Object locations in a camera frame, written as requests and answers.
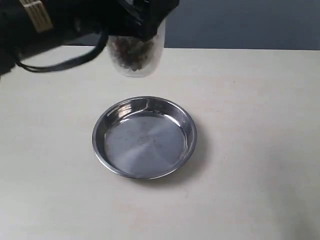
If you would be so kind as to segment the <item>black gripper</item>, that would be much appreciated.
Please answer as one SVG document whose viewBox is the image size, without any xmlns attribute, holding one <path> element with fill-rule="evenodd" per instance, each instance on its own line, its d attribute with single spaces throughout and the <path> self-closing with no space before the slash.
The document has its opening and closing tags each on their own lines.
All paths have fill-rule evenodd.
<svg viewBox="0 0 320 240">
<path fill-rule="evenodd" d="M 152 39 L 179 0 L 48 0 L 53 29 L 48 45 L 106 31 L 111 36 Z"/>
</svg>

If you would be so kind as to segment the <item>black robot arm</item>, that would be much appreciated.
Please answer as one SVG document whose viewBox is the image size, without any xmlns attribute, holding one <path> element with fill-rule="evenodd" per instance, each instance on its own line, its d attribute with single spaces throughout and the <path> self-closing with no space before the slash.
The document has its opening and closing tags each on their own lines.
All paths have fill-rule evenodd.
<svg viewBox="0 0 320 240">
<path fill-rule="evenodd" d="M 131 38 L 146 46 L 177 8 L 177 0 L 3 0 L 0 3 L 0 73 L 14 67 L 31 73 L 65 71 L 94 60 L 111 37 Z M 99 34 L 84 55 L 49 66 L 25 59 L 78 38 Z"/>
</svg>

